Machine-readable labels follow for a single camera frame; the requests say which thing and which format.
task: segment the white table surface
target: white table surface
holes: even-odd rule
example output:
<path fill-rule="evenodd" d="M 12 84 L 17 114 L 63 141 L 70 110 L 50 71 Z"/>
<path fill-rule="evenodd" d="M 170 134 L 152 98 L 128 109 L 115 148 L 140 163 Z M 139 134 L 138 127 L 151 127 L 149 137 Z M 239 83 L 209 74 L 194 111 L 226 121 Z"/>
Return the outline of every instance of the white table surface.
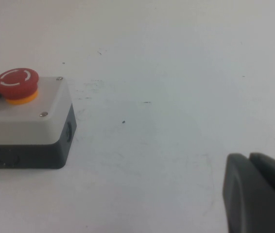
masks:
<path fill-rule="evenodd" d="M 0 233 L 227 232 L 226 156 L 275 158 L 274 0 L 0 0 L 16 67 L 67 77 L 78 129 L 0 170 Z"/>

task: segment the push button control box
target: push button control box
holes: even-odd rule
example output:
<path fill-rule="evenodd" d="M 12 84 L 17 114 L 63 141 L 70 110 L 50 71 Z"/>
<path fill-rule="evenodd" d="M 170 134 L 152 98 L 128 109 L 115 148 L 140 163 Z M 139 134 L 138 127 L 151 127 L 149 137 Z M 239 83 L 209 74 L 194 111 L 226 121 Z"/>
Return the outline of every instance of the push button control box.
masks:
<path fill-rule="evenodd" d="M 68 84 L 27 68 L 0 75 L 0 168 L 61 168 L 76 130 Z"/>

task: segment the emergency stop button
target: emergency stop button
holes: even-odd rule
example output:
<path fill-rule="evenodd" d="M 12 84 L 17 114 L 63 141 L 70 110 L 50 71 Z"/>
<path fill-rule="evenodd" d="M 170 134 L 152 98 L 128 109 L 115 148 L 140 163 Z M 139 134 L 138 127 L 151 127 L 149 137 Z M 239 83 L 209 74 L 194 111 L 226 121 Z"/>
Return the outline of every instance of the emergency stop button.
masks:
<path fill-rule="evenodd" d="M 11 104 L 28 103 L 38 95 L 38 79 L 32 69 L 11 69 L 0 75 L 0 94 Z"/>

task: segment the white surface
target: white surface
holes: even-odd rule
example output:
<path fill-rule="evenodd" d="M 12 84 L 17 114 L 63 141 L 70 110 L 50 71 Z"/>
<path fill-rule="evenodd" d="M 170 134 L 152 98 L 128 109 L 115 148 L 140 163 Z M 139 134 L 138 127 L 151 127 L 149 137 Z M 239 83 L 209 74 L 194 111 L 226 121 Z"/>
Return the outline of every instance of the white surface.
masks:
<path fill-rule="evenodd" d="M 15 67 L 69 77 L 78 129 L 0 170 L 0 233 L 227 232 L 226 156 L 275 158 L 273 0 L 0 0 Z"/>
<path fill-rule="evenodd" d="M 21 105 L 0 99 L 0 145 L 49 145 L 60 139 L 71 107 L 66 79 L 42 77 L 38 96 Z M 48 115 L 41 117 L 42 112 Z"/>

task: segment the screw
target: screw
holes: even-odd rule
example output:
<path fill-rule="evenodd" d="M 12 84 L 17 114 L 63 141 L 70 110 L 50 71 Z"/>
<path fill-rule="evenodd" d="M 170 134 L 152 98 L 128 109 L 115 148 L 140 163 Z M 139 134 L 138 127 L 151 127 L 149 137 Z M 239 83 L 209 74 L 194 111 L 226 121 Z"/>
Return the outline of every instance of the screw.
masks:
<path fill-rule="evenodd" d="M 47 112 L 42 112 L 39 116 L 40 116 L 40 117 L 45 117 L 45 116 L 47 116 L 47 115 L 48 115 Z"/>

